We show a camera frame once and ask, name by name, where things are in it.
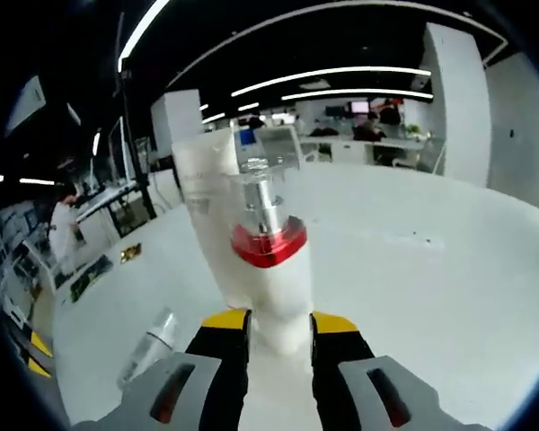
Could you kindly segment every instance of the computer monitor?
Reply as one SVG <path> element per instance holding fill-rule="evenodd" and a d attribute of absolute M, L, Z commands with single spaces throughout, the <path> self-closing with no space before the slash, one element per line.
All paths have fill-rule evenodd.
<path fill-rule="evenodd" d="M 351 113 L 353 114 L 367 114 L 369 112 L 368 101 L 353 101 L 351 103 Z"/>

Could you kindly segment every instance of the white pillar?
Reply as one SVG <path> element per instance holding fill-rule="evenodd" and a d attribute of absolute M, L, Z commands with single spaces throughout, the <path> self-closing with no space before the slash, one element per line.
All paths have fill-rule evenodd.
<path fill-rule="evenodd" d="M 152 105 L 158 157 L 172 155 L 176 143 L 204 133 L 198 90 L 167 92 Z"/>
<path fill-rule="evenodd" d="M 482 58 L 469 33 L 428 23 L 424 62 L 435 95 L 434 132 L 446 139 L 445 176 L 486 187 L 491 120 Z"/>

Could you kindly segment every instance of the transparent bottle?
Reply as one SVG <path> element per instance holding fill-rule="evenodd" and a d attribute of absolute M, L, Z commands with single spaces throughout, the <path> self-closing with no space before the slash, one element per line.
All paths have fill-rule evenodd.
<path fill-rule="evenodd" d="M 156 316 L 152 328 L 146 331 L 144 337 L 137 343 L 134 352 L 119 374 L 119 388 L 123 389 L 150 366 L 173 352 L 175 327 L 176 319 L 172 310 L 164 307 Z"/>

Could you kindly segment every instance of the man in white shirt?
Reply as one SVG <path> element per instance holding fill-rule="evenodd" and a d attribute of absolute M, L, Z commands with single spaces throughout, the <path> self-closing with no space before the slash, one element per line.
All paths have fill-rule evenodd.
<path fill-rule="evenodd" d="M 74 209 L 71 207 L 77 200 L 75 187 L 68 184 L 60 190 L 60 198 L 54 207 L 50 220 L 50 249 L 60 265 L 64 275 L 76 270 L 76 251 L 78 249 L 78 223 Z"/>

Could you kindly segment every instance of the black ceiling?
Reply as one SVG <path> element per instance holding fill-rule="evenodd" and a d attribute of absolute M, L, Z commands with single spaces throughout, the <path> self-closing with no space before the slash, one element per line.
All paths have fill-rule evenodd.
<path fill-rule="evenodd" d="M 49 106 L 0 146 L 0 171 L 5 173 L 50 174 L 67 155 L 89 154 L 95 130 L 113 123 L 120 111 L 112 98 L 119 14 L 125 12 L 119 42 L 123 47 L 153 0 L 73 0 L 53 9 L 43 3 L 42 7 L 24 6 L 18 11 L 20 16 L 3 28 L 4 36 L 13 31 L 22 35 L 6 48 L 11 54 L 6 65 L 21 67 L 17 62 L 22 61 L 20 70 L 26 79 L 38 74 Z M 152 133 L 148 108 L 166 89 L 198 88 L 202 102 L 210 105 L 206 116 L 221 111 L 231 115 L 238 106 L 255 101 L 261 108 L 277 105 L 282 95 L 300 92 L 302 82 L 294 82 L 230 97 L 235 90 L 276 77 L 339 66 L 418 67 L 428 21 L 471 32 L 483 56 L 499 45 L 487 32 L 428 11 L 395 5 L 341 7 L 298 15 L 251 32 L 197 63 L 168 87 L 194 60 L 235 34 L 284 13 L 325 3 L 170 0 L 126 64 L 132 74 L 134 134 Z M 473 2 L 422 3 L 470 13 L 476 21 L 501 32 Z M 412 75 L 339 74 L 326 79 L 331 88 L 409 90 Z M 81 117 L 81 127 L 67 121 L 66 102 Z"/>

